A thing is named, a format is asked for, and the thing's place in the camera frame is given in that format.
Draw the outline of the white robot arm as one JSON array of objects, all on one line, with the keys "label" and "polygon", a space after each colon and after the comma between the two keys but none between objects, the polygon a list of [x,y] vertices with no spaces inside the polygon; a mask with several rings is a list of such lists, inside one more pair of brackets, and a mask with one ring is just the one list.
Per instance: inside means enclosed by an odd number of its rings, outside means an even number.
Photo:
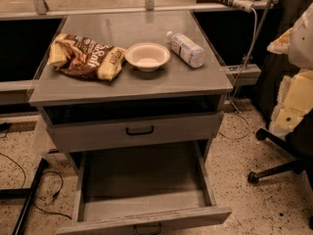
[{"label": "white robot arm", "polygon": [[299,68],[293,77],[283,77],[271,115],[270,132],[283,138],[313,109],[313,3],[267,50],[287,55],[289,62]]}]

